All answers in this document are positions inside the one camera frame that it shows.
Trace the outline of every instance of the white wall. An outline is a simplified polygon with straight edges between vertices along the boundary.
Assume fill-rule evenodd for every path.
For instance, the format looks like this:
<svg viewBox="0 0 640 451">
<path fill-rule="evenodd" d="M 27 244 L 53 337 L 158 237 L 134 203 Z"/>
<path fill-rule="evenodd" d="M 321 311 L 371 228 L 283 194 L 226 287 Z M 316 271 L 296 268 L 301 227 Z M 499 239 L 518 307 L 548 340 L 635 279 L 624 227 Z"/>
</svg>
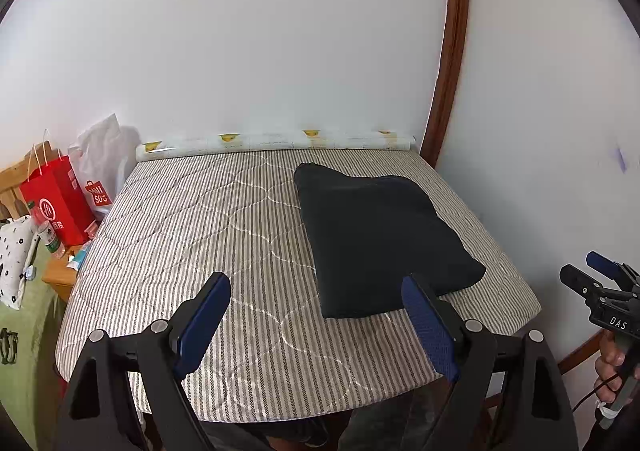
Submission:
<svg viewBox="0 0 640 451">
<path fill-rule="evenodd" d="M 145 141 L 313 126 L 420 142 L 445 12 L 446 0 L 16 0 L 0 24 L 0 167 L 45 126 L 66 146 L 110 112 Z"/>
<path fill-rule="evenodd" d="M 595 250 L 640 268 L 639 124 L 640 38 L 617 0 L 471 0 L 437 169 L 534 289 L 559 359 L 596 332 L 561 267 Z M 593 368 L 576 377 L 587 393 Z"/>
</svg>

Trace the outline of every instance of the white pillow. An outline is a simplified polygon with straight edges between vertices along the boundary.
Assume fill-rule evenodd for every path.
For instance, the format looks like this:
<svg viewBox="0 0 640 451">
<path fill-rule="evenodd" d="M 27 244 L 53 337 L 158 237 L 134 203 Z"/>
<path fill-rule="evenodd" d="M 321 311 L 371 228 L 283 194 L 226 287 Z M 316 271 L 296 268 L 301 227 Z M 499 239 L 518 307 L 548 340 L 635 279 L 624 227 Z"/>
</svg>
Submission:
<svg viewBox="0 0 640 451">
<path fill-rule="evenodd" d="M 24 295 L 24 273 L 38 243 L 30 216 L 0 227 L 0 302 L 18 310 Z"/>
</svg>

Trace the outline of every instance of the human hand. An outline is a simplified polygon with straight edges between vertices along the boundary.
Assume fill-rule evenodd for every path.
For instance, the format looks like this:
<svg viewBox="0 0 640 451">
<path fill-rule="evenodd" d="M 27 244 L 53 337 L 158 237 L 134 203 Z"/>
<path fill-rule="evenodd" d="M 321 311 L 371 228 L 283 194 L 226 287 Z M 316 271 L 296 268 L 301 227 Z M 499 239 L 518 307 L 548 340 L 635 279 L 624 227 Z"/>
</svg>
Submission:
<svg viewBox="0 0 640 451">
<path fill-rule="evenodd" d="M 620 366 L 625 361 L 625 354 L 614 340 L 615 334 L 605 330 L 604 335 L 600 339 L 600 357 L 597 358 L 595 368 L 599 375 L 593 387 L 600 386 L 604 381 L 610 379 L 616 374 L 614 367 Z M 634 370 L 634 377 L 640 379 L 640 367 Z M 596 391 L 596 395 L 601 401 L 610 404 L 616 400 L 616 392 L 622 387 L 622 379 L 616 377 L 610 383 L 601 387 Z"/>
</svg>

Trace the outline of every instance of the purple mark on wall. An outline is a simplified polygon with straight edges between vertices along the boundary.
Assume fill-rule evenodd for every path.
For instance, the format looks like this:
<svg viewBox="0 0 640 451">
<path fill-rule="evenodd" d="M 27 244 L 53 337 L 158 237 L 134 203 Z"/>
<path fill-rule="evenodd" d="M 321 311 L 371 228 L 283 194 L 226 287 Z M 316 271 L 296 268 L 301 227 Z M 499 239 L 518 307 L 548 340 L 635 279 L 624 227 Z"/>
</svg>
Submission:
<svg viewBox="0 0 640 451">
<path fill-rule="evenodd" d="M 622 150 L 620 150 L 619 146 L 616 147 L 616 160 L 618 161 L 618 164 L 620 166 L 620 171 L 622 171 L 622 173 L 626 173 L 625 156 L 622 155 Z"/>
</svg>

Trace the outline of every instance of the pillow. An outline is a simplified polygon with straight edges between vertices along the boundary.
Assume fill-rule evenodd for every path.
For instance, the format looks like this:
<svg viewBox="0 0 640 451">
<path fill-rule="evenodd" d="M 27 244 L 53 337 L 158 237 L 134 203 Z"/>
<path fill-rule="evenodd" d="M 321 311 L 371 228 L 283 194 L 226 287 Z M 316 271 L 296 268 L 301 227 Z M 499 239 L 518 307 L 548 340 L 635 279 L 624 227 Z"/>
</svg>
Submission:
<svg viewBox="0 0 640 451">
<path fill-rule="evenodd" d="M 38 235 L 30 216 L 0 227 L 0 302 L 18 310 L 24 295 L 24 273 L 31 264 Z"/>
<path fill-rule="evenodd" d="M 437 295 L 484 275 L 427 194 L 405 177 L 351 177 L 301 164 L 294 182 L 325 318 L 402 308 L 402 279 L 411 273 Z"/>
</svg>

